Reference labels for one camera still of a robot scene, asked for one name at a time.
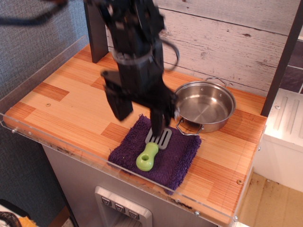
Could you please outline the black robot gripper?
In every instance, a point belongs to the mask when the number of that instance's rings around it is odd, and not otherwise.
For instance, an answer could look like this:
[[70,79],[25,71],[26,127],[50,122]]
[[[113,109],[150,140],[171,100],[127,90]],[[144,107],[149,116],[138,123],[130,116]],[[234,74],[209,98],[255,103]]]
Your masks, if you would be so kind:
[[107,101],[116,119],[123,121],[133,111],[132,102],[151,109],[151,129],[161,135],[176,115],[176,96],[163,82],[163,56],[151,56],[135,64],[118,63],[118,71],[104,71]]

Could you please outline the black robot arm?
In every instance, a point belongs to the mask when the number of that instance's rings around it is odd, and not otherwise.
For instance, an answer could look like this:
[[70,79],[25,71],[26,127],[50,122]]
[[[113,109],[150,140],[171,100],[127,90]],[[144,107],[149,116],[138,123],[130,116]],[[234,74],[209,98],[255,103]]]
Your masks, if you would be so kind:
[[133,103],[151,112],[151,128],[159,136],[175,115],[176,96],[164,84],[164,18],[151,0],[87,0],[84,2],[91,53],[98,62],[108,51],[100,34],[110,31],[118,71],[104,71],[104,90],[115,117],[123,121]]

